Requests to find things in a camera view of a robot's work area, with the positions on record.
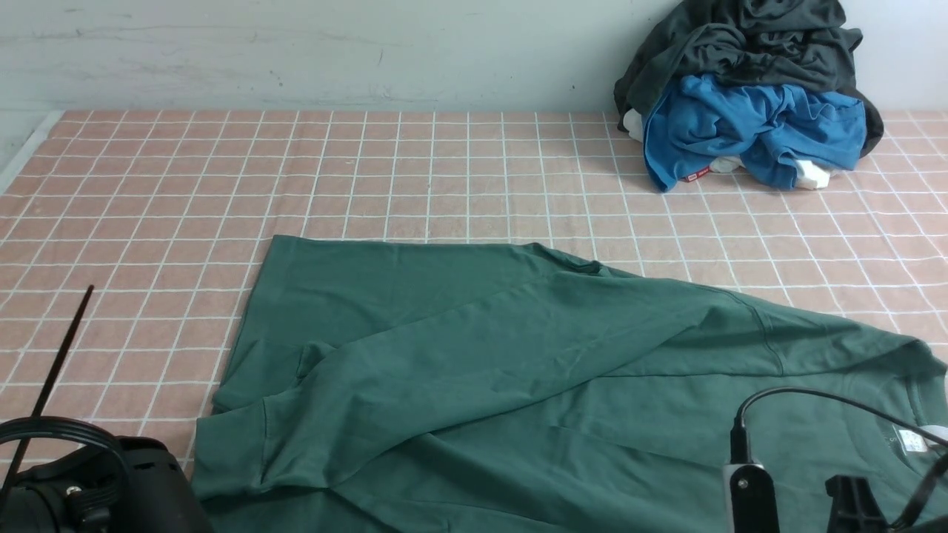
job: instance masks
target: green sweatshirt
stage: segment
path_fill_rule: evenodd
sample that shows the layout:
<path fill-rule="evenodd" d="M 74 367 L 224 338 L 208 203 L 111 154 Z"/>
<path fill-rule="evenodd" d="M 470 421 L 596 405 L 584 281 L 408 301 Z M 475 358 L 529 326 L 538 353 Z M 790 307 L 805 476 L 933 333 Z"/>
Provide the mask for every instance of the green sweatshirt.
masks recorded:
<path fill-rule="evenodd" d="M 193 487 L 222 532 L 723 532 L 745 397 L 948 425 L 944 370 L 919 340 L 540 245 L 276 236 Z M 786 532 L 825 529 L 835 474 L 892 520 L 936 457 L 822 398 L 748 424 Z"/>

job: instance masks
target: white cloth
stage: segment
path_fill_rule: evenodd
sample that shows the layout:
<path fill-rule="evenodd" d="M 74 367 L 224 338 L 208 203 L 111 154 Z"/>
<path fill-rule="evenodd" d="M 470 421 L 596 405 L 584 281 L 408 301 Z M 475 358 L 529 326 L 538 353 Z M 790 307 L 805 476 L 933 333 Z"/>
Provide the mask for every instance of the white cloth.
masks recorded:
<path fill-rule="evenodd" d="M 645 127 L 642 123 L 642 115 L 639 115 L 638 111 L 630 109 L 622 118 L 622 125 L 629 130 L 629 137 L 642 143 L 645 142 Z M 795 184 L 797 189 L 809 191 L 823 189 L 830 184 L 830 178 L 839 172 L 836 169 L 823 168 L 809 159 L 799 159 L 794 163 L 796 163 L 798 172 Z M 738 156 L 718 157 L 711 161 L 710 165 L 711 172 L 718 174 L 730 174 L 743 166 Z"/>

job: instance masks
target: wrinkled fabric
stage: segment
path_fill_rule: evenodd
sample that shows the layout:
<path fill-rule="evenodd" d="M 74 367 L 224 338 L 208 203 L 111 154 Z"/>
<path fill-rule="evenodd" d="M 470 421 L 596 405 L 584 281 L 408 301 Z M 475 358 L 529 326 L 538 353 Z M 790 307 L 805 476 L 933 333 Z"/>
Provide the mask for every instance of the wrinkled fabric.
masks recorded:
<path fill-rule="evenodd" d="M 645 142 L 645 125 L 638 111 L 630 109 L 622 118 L 622 125 L 628 130 L 629 137 Z M 821 167 L 807 159 L 795 160 L 793 164 L 797 170 L 796 182 L 793 185 L 796 189 L 808 191 L 824 189 L 830 184 L 830 178 L 836 174 L 836 169 Z M 743 168 L 744 165 L 738 156 L 720 156 L 711 161 L 708 167 L 713 173 L 731 174 L 738 168 Z"/>
<path fill-rule="evenodd" d="M 853 50 L 859 29 L 845 29 L 838 0 L 684 0 L 652 29 L 613 91 L 619 114 L 651 114 L 665 87 L 682 76 L 713 73 L 725 85 L 795 84 L 837 91 L 866 109 L 861 156 L 879 143 L 879 111 L 856 90 Z"/>
<path fill-rule="evenodd" d="M 645 162 L 660 191 L 711 165 L 740 156 L 761 183 L 796 186 L 809 160 L 853 169 L 866 137 L 863 103 L 796 85 L 723 86 L 714 75 L 672 83 L 645 123 Z"/>
<path fill-rule="evenodd" d="M 276 236 L 193 489 L 227 533 L 723 532 L 735 411 L 776 385 L 948 425 L 927 346 L 857 322 L 540 245 Z M 837 473 L 894 517 L 935 458 L 822 398 L 748 425 L 790 532 L 826 527 Z"/>

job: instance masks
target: white wall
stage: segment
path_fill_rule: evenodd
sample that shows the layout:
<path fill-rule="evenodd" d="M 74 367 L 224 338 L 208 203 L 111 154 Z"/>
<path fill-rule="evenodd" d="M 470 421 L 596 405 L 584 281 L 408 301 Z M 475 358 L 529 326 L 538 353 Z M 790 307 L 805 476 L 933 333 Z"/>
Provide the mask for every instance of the white wall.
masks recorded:
<path fill-rule="evenodd" d="M 0 110 L 607 110 L 676 0 L 7 0 Z M 948 107 L 944 0 L 849 0 L 860 88 Z"/>

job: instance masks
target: black rod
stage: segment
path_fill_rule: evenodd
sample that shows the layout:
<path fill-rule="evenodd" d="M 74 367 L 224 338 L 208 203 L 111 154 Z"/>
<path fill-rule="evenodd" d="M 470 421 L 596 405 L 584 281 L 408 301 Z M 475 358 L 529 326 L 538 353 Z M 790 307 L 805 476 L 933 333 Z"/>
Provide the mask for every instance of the black rod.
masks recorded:
<path fill-rule="evenodd" d="M 69 347 L 72 346 L 72 340 L 76 338 L 76 332 L 79 330 L 79 322 L 82 321 L 82 315 L 85 314 L 85 308 L 87 305 L 89 305 L 89 299 L 92 298 L 93 289 L 95 289 L 93 285 L 90 285 L 89 288 L 85 289 L 85 296 L 82 297 L 82 303 L 79 304 L 79 309 L 76 311 L 76 316 L 72 318 L 72 323 L 69 324 L 69 329 L 65 332 L 63 343 L 60 344 L 59 352 L 56 353 L 56 358 L 53 359 L 53 365 L 49 369 L 49 374 L 46 375 L 46 382 L 43 383 L 43 389 L 40 391 L 40 397 L 36 398 L 36 405 L 33 406 L 33 412 L 30 414 L 30 416 L 39 416 L 43 414 L 43 409 L 46 408 L 46 403 L 49 401 L 49 395 L 51 395 L 53 392 L 53 385 L 56 384 L 56 380 L 59 378 L 59 373 L 63 369 L 65 356 L 69 353 Z M 21 440 L 16 446 L 16 452 L 13 454 L 13 461 L 9 464 L 9 470 L 7 470 L 7 477 L 4 479 L 3 488 L 0 488 L 0 509 L 3 509 L 7 503 L 9 492 L 13 489 L 13 478 L 16 477 L 17 472 L 20 470 L 20 466 L 23 464 L 23 458 L 27 455 L 27 446 L 29 446 L 28 438 Z"/>

